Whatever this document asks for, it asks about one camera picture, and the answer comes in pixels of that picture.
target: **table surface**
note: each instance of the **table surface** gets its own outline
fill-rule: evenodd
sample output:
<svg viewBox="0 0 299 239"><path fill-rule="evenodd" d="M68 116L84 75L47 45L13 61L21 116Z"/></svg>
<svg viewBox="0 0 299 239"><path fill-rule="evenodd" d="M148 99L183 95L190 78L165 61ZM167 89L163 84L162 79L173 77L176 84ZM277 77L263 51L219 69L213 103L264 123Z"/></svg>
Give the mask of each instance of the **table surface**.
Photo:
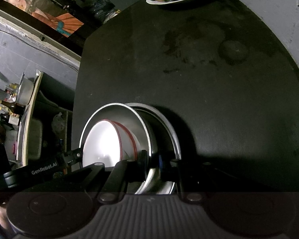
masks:
<svg viewBox="0 0 299 239"><path fill-rule="evenodd" d="M238 0L135 3L86 41L72 148L99 107L155 106L183 159L197 154L236 175L299 190L299 69Z"/></svg>

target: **water stain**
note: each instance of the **water stain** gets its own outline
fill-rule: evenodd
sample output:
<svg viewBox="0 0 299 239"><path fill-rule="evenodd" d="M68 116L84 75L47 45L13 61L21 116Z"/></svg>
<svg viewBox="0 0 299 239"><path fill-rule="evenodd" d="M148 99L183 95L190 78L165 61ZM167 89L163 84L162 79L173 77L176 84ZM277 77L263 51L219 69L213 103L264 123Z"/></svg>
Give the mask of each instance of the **water stain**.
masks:
<svg viewBox="0 0 299 239"><path fill-rule="evenodd" d="M209 60L209 63L212 64L212 65L214 65L214 66L217 66L217 63L216 63L215 60Z"/></svg>
<svg viewBox="0 0 299 239"><path fill-rule="evenodd" d="M176 31L172 31L172 30L169 30L165 33L165 39L163 41L163 45L168 47L168 49L164 51L164 54L171 55L177 51L178 46L177 46L176 38L178 35L179 34L177 34Z"/></svg>
<svg viewBox="0 0 299 239"><path fill-rule="evenodd" d="M294 149L293 152L292 152L292 154L294 156L298 156L299 155L299 148Z"/></svg>
<svg viewBox="0 0 299 239"><path fill-rule="evenodd" d="M178 72L180 69L179 68L174 68L174 69L170 69L170 70L163 70L163 73L172 73L172 72Z"/></svg>
<svg viewBox="0 0 299 239"><path fill-rule="evenodd" d="M185 64L188 63L188 57L182 58L182 62L185 63Z"/></svg>
<svg viewBox="0 0 299 239"><path fill-rule="evenodd" d="M187 17L186 18L186 22L189 23L189 22L193 22L195 21L195 16L190 16L190 17Z"/></svg>
<svg viewBox="0 0 299 239"><path fill-rule="evenodd" d="M218 53L229 65L234 65L246 60L249 49L238 40L226 40L220 44Z"/></svg>

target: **stainless steel pot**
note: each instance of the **stainless steel pot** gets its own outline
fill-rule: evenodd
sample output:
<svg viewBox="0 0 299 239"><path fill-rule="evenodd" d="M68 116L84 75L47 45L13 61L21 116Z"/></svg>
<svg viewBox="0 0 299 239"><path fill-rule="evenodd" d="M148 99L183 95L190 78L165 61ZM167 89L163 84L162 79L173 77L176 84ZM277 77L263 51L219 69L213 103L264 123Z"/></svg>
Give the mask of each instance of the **stainless steel pot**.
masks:
<svg viewBox="0 0 299 239"><path fill-rule="evenodd" d="M141 103L128 103L142 119L152 127L153 133L156 138L158 154L165 162L171 159L181 159L181 151L176 132L168 121L168 119L157 109L146 104ZM156 193L156 194L170 194L175 188L173 182L162 182L160 179L160 166L150 168L147 179L136 194L143 193Z"/></svg>
<svg viewBox="0 0 299 239"><path fill-rule="evenodd" d="M135 190L135 194L170 194L174 189L174 183L160 180L159 161L158 157L155 156L160 151L160 157L169 161L174 158L181 159L181 152L175 130L166 117L157 109L145 104L111 103L104 105L95 111L85 124L79 147L84 146L90 129L103 119L124 125L137 137L142 150L148 152L149 170L147 178Z"/></svg>
<svg viewBox="0 0 299 239"><path fill-rule="evenodd" d="M33 88L34 88L33 82L26 79L23 75L21 79L16 103L19 103L21 105L28 105L32 96Z"/></svg>

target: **painting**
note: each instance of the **painting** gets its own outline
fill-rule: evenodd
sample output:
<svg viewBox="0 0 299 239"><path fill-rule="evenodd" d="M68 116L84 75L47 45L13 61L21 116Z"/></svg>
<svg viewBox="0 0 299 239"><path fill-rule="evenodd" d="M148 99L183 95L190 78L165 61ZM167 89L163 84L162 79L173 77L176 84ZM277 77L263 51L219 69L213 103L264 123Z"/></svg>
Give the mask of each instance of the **painting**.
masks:
<svg viewBox="0 0 299 239"><path fill-rule="evenodd" d="M83 22L63 10L51 0L5 1L31 14L64 36L70 36L83 25Z"/></svg>

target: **metal bowl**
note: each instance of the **metal bowl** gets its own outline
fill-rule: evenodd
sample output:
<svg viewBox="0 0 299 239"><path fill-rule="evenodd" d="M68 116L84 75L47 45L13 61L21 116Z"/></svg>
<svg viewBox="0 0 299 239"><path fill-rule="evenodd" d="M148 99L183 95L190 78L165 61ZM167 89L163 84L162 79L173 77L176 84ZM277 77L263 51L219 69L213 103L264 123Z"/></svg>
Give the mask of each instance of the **metal bowl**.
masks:
<svg viewBox="0 0 299 239"><path fill-rule="evenodd" d="M154 107L141 103L128 103L148 123L156 137L157 154L164 162L169 163L171 159L181 159L181 151L176 132L167 118ZM136 194L155 193L170 194L173 192L173 182L162 182L160 179L160 166L157 157L156 167L150 168L147 179Z"/></svg>
<svg viewBox="0 0 299 239"><path fill-rule="evenodd" d="M26 79L23 76L19 87L19 93L17 96L16 103L19 103L21 105L28 105L32 96L33 88L34 88L33 82Z"/></svg>

